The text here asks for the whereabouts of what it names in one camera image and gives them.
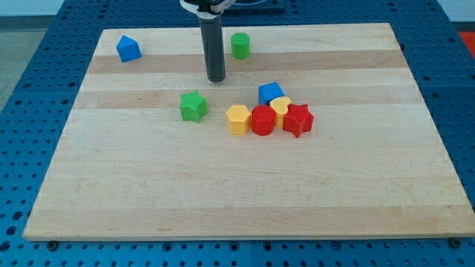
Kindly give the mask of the white rod mount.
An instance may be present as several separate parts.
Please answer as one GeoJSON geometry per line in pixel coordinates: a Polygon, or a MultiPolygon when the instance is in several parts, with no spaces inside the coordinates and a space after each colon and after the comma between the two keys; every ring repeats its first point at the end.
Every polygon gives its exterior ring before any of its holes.
{"type": "Polygon", "coordinates": [[[214,19],[234,3],[235,0],[180,0],[181,7],[199,19],[214,19]]]}

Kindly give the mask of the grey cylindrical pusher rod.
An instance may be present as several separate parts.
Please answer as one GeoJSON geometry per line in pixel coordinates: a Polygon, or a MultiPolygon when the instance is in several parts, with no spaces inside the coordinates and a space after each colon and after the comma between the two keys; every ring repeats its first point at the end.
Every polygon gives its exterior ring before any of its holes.
{"type": "Polygon", "coordinates": [[[222,82],[226,78],[226,66],[221,17],[200,19],[200,30],[207,78],[210,82],[222,82]]]}

